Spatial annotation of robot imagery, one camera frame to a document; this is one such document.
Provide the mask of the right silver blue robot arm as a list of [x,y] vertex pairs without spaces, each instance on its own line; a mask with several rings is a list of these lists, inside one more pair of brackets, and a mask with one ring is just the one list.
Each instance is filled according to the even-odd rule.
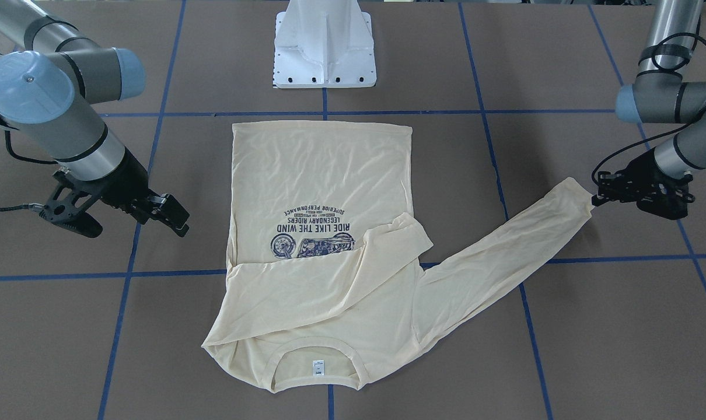
[[27,135],[59,165],[47,202],[26,208],[55,226],[98,237],[102,226],[88,209],[102,202],[140,224],[159,221],[185,236],[187,210],[149,188],[143,165],[93,108],[145,90],[137,55],[98,45],[31,1],[0,1],[0,32],[22,48],[0,54],[0,127],[6,136]]

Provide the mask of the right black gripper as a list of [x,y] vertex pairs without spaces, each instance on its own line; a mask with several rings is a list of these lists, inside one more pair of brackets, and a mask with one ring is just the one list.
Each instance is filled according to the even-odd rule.
[[[159,221],[168,226],[178,237],[188,232],[190,213],[171,194],[154,195],[148,185],[148,174],[143,165],[128,149],[112,173],[93,181],[73,177],[71,171],[57,170],[53,174],[57,186],[39,210],[41,219],[85,237],[99,237],[102,224],[88,209],[97,202],[105,203],[132,215],[139,223]],[[149,212],[138,202],[147,201]]]

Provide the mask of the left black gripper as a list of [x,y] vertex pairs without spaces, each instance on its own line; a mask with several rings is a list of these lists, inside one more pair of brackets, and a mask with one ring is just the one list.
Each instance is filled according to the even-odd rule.
[[688,187],[693,178],[689,172],[682,178],[665,175],[655,163],[654,154],[644,153],[625,169],[615,173],[599,171],[598,192],[591,197],[591,205],[634,202],[642,212],[676,221],[687,217],[687,206],[695,200]]

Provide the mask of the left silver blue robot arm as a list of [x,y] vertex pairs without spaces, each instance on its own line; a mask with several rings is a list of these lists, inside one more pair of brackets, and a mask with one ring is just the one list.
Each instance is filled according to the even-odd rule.
[[669,220],[687,216],[696,172],[706,169],[706,82],[685,82],[684,69],[697,44],[700,1],[662,1],[656,8],[635,82],[620,88],[616,115],[629,123],[676,123],[663,142],[614,173],[596,167],[594,207],[633,202]]

